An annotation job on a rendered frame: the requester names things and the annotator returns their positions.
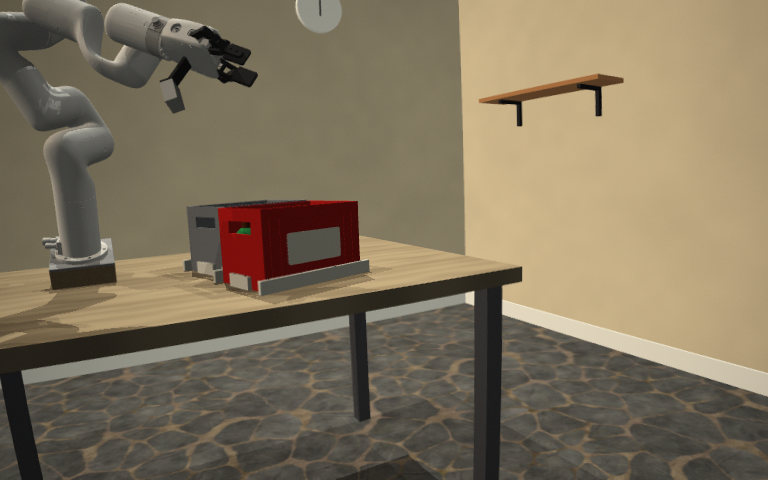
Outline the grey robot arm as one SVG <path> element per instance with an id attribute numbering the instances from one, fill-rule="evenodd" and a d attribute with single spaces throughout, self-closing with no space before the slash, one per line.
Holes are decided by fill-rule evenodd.
<path id="1" fill-rule="evenodd" d="M 0 12 L 0 83 L 35 130 L 69 128 L 51 135 L 43 148 L 59 237 L 43 238 L 42 244 L 55 248 L 60 262 L 91 263 L 103 258 L 108 246 L 100 239 L 95 184 L 87 167 L 111 156 L 112 134 L 84 93 L 51 87 L 18 51 L 46 49 L 67 38 L 79 43 L 99 74 L 141 88 L 163 59 L 158 41 L 170 18 L 125 3 L 112 6 L 105 31 L 124 46 L 109 61 L 101 57 L 104 19 L 97 7 L 85 0 L 23 0 L 22 9 Z"/>

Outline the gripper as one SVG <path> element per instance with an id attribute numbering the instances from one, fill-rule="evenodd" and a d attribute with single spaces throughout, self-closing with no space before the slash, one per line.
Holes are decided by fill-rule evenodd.
<path id="1" fill-rule="evenodd" d="M 230 45 L 216 29 L 196 22 L 170 19 L 160 34 L 158 50 L 166 61 L 179 63 L 183 56 L 187 57 L 190 70 L 222 83 L 236 82 L 251 87 L 258 76 L 254 71 L 229 63 L 243 66 L 251 55 L 249 49 Z M 227 74 L 223 72 L 226 67 L 230 69 Z"/>

